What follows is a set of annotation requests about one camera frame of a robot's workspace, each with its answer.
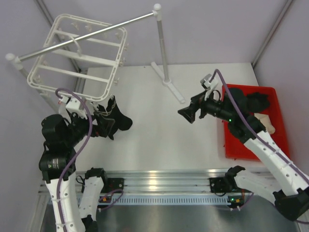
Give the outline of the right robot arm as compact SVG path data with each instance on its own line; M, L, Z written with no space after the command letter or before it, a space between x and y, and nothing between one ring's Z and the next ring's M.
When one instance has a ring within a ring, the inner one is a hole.
M309 209L309 177L304 174L279 148L262 122L250 114L233 94L237 88L226 90L223 100L215 100L213 92L204 91L191 98L189 106L178 110L189 123L196 112L200 119L206 115L227 122L230 133L267 167L274 181L259 177L242 166L229 168L223 179L228 191L248 190L272 203L277 211L290 221L297 221Z

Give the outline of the white plastic clip hanger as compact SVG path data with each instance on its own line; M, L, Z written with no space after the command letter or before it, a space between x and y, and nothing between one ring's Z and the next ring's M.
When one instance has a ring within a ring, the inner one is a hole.
M127 30L120 27L84 40L77 40L77 38L109 26L109 23L75 15L59 15L50 29L44 48L69 40L73 42L37 56L27 77L28 85L37 90L54 92L57 86L49 80L50 77L80 78L97 87L96 90L84 90L79 94L80 97L91 102L100 102L108 98L112 85L117 83L116 71L123 65L122 53L126 50ZM80 68L103 67L106 72L93 74L90 71L73 71L60 64L67 58L76 62Z

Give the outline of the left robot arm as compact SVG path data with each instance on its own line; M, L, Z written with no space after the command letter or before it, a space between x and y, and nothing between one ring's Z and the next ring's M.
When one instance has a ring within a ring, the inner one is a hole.
M89 120L71 115L67 121L60 114L42 121L44 152L39 162L42 178L49 190L56 231L97 232L96 221L99 195L109 187L103 168L91 168L85 174L82 199L77 201L75 191L76 166L73 157L75 146L89 134L103 136L101 123L90 126Z

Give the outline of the black white-striped sock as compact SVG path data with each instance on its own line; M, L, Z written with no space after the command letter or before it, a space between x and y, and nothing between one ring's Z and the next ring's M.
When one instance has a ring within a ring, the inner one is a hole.
M120 111L115 96L112 96L108 100L108 105L107 105L107 113L108 113L108 118L114 119L115 123L112 127L112 132L116 133L118 130L121 131L126 131L131 128L133 125L133 121L131 118L125 116L122 114Z

